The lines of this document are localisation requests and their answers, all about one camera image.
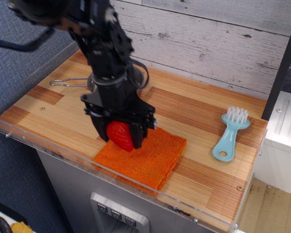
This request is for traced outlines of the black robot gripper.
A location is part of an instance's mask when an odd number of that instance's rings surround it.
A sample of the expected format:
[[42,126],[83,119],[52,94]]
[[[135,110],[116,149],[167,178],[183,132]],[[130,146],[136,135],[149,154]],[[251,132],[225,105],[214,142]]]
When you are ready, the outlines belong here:
[[85,104],[86,114],[91,116],[96,131],[105,142],[109,141],[107,126],[113,120],[129,124],[135,149],[142,146],[148,128],[157,127],[155,108],[141,100],[137,89],[128,81],[116,87],[99,86],[96,92],[83,95],[81,100]]

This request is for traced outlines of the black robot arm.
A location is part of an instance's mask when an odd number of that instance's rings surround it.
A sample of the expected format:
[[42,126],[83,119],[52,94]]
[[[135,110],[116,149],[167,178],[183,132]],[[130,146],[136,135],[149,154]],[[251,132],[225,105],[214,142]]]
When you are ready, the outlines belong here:
[[138,92],[147,86],[149,72],[131,59],[131,39],[107,0],[10,0],[8,6],[22,20],[69,32],[92,68],[90,94],[83,95],[85,112],[104,141],[131,149],[142,146],[154,129],[155,108]]

